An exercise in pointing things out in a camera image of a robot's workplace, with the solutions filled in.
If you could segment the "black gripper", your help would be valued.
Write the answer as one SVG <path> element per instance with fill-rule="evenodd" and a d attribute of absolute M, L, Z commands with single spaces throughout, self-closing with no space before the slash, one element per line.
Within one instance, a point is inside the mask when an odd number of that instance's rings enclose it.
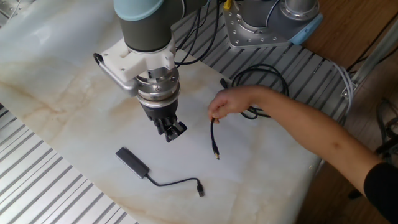
<path fill-rule="evenodd" d="M 178 138 L 183 134 L 187 127 L 180 121 L 177 121 L 176 111 L 178 108 L 178 100 L 167 106 L 154 107 L 146 106 L 141 103 L 143 110 L 145 111 L 147 117 L 154 121 L 157 127 L 158 133 L 165 136 L 165 140 L 170 142 L 172 139 Z"/>

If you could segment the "person's right hand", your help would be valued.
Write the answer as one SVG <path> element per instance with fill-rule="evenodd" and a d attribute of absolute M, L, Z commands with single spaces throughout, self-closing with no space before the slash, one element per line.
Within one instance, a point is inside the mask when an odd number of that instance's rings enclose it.
<path fill-rule="evenodd" d="M 209 120 L 219 121 L 231 113 L 242 113 L 256 100 L 256 86 L 239 86 L 218 92 L 208 106 Z"/>

